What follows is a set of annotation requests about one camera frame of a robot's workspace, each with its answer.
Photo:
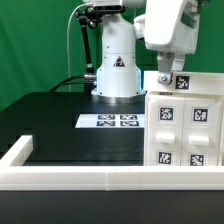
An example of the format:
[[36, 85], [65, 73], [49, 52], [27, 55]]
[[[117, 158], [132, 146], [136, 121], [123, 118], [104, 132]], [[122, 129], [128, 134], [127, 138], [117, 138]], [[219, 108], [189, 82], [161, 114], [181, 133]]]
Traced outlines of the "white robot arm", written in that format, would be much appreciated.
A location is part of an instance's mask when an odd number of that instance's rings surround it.
[[209, 0], [82, 0], [92, 24], [102, 24], [102, 64], [96, 72], [98, 101], [129, 103], [142, 98], [136, 42], [158, 53], [157, 80], [169, 85], [185, 56], [196, 51], [201, 7]]

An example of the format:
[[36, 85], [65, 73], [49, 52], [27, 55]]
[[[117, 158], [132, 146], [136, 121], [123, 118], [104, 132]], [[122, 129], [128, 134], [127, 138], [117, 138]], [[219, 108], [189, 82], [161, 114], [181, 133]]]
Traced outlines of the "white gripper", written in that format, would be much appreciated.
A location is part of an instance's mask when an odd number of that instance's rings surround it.
[[197, 0], [147, 0], [145, 45], [164, 51], [157, 56], [160, 84], [171, 84], [173, 72], [183, 70], [184, 54], [195, 52], [199, 21]]

